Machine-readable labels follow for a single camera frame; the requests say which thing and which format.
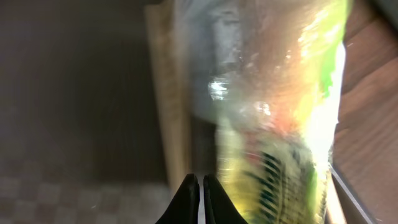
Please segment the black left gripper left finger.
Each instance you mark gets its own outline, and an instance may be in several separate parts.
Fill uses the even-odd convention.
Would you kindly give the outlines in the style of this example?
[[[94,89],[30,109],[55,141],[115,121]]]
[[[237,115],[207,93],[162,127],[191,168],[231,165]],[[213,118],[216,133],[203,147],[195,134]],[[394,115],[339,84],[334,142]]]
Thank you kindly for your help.
[[[155,224],[197,224],[200,186],[195,174],[187,174],[164,214]]]

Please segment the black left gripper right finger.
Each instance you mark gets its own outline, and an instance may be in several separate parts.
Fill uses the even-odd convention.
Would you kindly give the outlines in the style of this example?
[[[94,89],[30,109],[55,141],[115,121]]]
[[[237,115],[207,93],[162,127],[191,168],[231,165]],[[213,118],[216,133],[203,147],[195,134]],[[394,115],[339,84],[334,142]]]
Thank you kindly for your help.
[[[203,179],[206,224],[248,224],[214,175]]]

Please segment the green foil snack wrapper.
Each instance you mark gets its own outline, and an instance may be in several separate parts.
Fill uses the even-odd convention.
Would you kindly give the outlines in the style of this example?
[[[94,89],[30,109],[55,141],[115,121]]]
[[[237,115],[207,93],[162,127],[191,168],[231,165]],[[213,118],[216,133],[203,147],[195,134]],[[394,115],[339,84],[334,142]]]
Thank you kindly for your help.
[[[247,223],[323,223],[345,63],[344,0],[176,1],[193,113]]]

